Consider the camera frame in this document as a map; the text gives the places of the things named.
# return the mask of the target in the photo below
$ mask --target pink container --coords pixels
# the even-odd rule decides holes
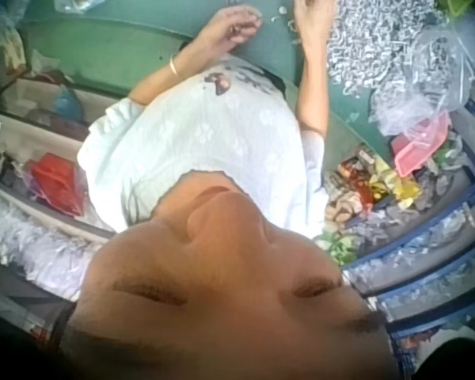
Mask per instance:
[[[415,144],[405,135],[397,136],[391,146],[394,152],[396,171],[400,177],[406,177],[420,167],[439,149],[449,134],[450,117],[447,112],[441,113],[436,120],[426,120],[419,125],[419,131],[425,129],[425,135],[432,134],[426,146]]]

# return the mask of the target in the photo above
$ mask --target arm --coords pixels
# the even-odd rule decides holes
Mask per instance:
[[[262,26],[258,10],[251,6],[221,9],[197,38],[173,59],[178,75],[170,64],[144,78],[128,95],[140,105],[148,105],[160,94],[201,72],[239,44],[255,36]]]
[[[305,54],[296,116],[302,131],[327,136],[329,95],[327,39],[333,24],[334,0],[295,0],[295,19]]]

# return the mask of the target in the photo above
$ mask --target woman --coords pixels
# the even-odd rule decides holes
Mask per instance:
[[[394,378],[381,319],[298,234],[323,217],[334,8],[295,2],[306,55],[297,119],[261,69],[225,55],[262,24],[236,6],[90,128],[78,160],[120,233],[89,266],[63,337],[83,372]]]

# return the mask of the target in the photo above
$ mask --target white t-shirt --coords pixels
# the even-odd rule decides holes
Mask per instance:
[[[78,154],[89,196],[116,232],[145,220],[190,171],[224,172],[279,227],[321,233],[324,141],[299,131],[263,71],[226,56],[147,107],[123,99],[90,127]]]

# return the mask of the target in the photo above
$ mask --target silver bangle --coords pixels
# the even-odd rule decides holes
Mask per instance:
[[[171,71],[176,75],[179,79],[181,79],[181,76],[178,74],[176,70],[176,66],[174,66],[174,55],[171,55],[171,59],[169,60],[169,66],[171,67]]]

